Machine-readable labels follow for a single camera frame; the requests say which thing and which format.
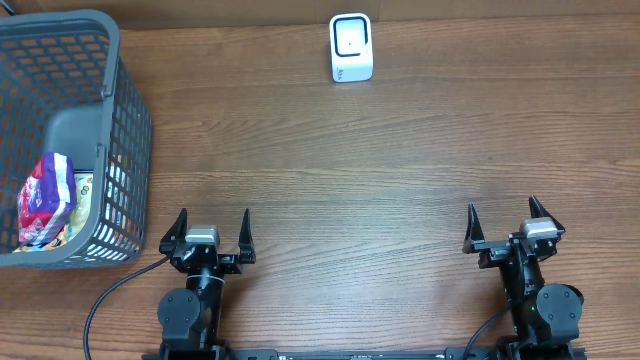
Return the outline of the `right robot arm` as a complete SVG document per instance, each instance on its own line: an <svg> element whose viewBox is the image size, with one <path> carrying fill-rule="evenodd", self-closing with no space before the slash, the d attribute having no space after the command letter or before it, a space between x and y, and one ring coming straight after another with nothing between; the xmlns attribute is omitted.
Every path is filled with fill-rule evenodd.
<svg viewBox="0 0 640 360"><path fill-rule="evenodd" d="M572 346L580 334L584 295L568 284L547 284L540 269L542 261L557 253L566 229L536 196L528 202L530 217L503 241L488 241L475 207L468 206L462 251L478 254L481 269L500 271L507 305L472 335L462 359L587 359L584 349ZM480 335L507 314L515 334L499 338L491 348L476 350Z"/></svg>

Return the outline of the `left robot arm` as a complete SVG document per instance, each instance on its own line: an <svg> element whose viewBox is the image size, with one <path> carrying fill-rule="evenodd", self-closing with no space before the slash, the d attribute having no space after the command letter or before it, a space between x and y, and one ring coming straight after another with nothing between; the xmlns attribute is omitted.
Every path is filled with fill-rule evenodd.
<svg viewBox="0 0 640 360"><path fill-rule="evenodd" d="M159 252L186 276L185 285L168 292L158 305L162 326L159 356L162 359L234 359L229 343L218 338L222 298L227 275L243 272L256 262L250 229L250 212L243 214L239 252L219 251L220 237L214 225L188 224L183 209L163 236Z"/></svg>

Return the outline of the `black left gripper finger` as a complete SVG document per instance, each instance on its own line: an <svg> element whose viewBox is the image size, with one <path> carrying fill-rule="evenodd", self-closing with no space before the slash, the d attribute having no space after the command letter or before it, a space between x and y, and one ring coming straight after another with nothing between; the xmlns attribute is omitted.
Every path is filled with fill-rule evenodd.
<svg viewBox="0 0 640 360"><path fill-rule="evenodd" d="M250 210L246 209L243 215L238 246L241 256L254 255L254 242L250 228Z"/></svg>
<svg viewBox="0 0 640 360"><path fill-rule="evenodd" d="M161 245L176 245L183 241L186 236L188 224L188 212L186 208L182 208L173 225L162 237Z"/></svg>

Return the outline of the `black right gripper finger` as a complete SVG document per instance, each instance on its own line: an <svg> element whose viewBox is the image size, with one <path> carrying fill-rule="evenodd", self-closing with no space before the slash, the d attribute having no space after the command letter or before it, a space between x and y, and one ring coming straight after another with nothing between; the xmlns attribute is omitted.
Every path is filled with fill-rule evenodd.
<svg viewBox="0 0 640 360"><path fill-rule="evenodd" d="M482 243L485 241L485 236L482 231L482 227L473 203L468 205L467 210L467 228L465 235L466 243Z"/></svg>
<svg viewBox="0 0 640 360"><path fill-rule="evenodd" d="M553 216L551 215L541 204L538 198L535 195L529 196L529 210L532 218L543 218L548 217L554 223L557 232L559 234L565 233L565 227Z"/></svg>

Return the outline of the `yellow snack bag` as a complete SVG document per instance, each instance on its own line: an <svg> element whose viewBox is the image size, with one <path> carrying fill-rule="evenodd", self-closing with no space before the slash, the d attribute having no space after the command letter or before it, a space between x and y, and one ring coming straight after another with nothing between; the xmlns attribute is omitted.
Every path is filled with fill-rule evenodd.
<svg viewBox="0 0 640 360"><path fill-rule="evenodd" d="M60 230L58 235L48 244L20 245L14 250L18 252L42 252L49 251L66 245L73 240L85 226L91 207L91 197L93 188L93 173L90 171L75 171L77 205L72 212L65 226Z"/></svg>

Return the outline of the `red purple pad pack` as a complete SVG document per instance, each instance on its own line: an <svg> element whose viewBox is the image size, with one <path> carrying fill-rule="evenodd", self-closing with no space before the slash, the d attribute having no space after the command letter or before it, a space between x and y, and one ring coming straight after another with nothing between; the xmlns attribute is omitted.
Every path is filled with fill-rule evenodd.
<svg viewBox="0 0 640 360"><path fill-rule="evenodd" d="M50 243L76 206L72 160L60 153L44 153L17 195L19 242L32 246Z"/></svg>

